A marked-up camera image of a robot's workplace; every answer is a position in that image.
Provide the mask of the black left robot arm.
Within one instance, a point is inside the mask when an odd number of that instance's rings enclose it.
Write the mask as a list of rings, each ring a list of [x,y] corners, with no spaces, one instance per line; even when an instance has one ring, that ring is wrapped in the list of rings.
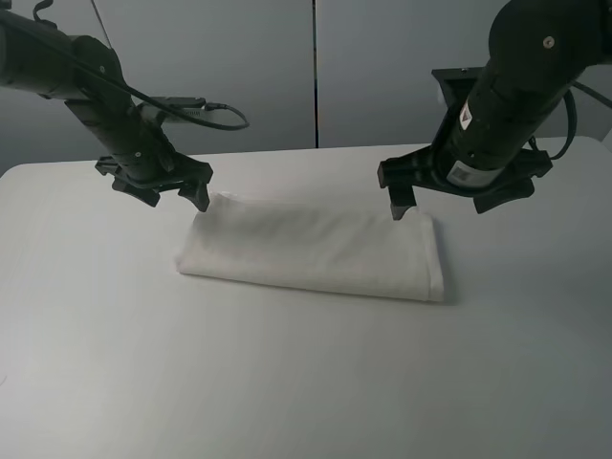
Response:
[[[1,10],[1,84],[59,99],[104,145],[97,171],[113,189],[154,207],[175,190],[198,210],[209,205],[212,169],[176,151],[152,103],[136,104],[121,86],[114,51],[88,35],[69,36],[43,21]]]

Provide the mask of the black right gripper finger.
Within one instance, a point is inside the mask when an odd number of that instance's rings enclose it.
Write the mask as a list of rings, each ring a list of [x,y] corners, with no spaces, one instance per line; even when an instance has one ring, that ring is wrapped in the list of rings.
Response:
[[[494,208],[512,201],[527,199],[535,192],[531,179],[523,179],[502,186],[494,191],[473,198],[473,203],[478,214],[483,214]]]
[[[415,195],[411,186],[390,186],[389,199],[394,220],[402,220],[404,215],[415,207]]]

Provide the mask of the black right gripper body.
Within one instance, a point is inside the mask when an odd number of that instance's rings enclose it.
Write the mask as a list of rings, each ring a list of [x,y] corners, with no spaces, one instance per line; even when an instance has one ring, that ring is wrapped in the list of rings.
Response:
[[[450,167],[442,165],[444,154],[424,147],[407,155],[382,161],[377,174],[381,188],[417,186],[438,191],[493,191],[533,177],[541,178],[553,167],[545,151],[522,149],[501,169],[480,170],[450,157]]]

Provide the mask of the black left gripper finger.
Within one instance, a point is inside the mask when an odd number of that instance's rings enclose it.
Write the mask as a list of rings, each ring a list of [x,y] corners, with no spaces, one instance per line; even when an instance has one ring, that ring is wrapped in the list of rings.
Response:
[[[178,194],[191,202],[200,212],[209,206],[208,185],[202,182],[183,183]]]
[[[123,194],[131,196],[150,207],[155,207],[160,201],[160,193],[154,189],[138,188],[120,179],[115,179],[112,188]]]

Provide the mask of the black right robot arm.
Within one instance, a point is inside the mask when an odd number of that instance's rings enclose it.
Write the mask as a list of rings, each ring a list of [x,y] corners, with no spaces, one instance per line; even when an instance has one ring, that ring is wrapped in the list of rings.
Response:
[[[380,163],[394,220],[416,207],[417,187],[470,198],[478,213],[532,196],[555,160],[536,146],[541,124],[563,103],[571,143],[571,90],[611,103],[578,81],[611,61],[608,1],[510,1],[492,23],[489,53],[482,68],[433,71],[448,110],[432,144]]]

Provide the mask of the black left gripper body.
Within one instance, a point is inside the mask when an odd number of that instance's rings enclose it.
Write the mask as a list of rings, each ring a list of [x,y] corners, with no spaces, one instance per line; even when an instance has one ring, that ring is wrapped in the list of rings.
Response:
[[[100,157],[95,169],[101,175],[114,178],[113,189],[155,190],[165,186],[171,189],[187,184],[208,184],[212,168],[207,163],[198,162],[184,154],[174,153],[169,157],[169,169],[156,155],[136,152],[129,155]]]

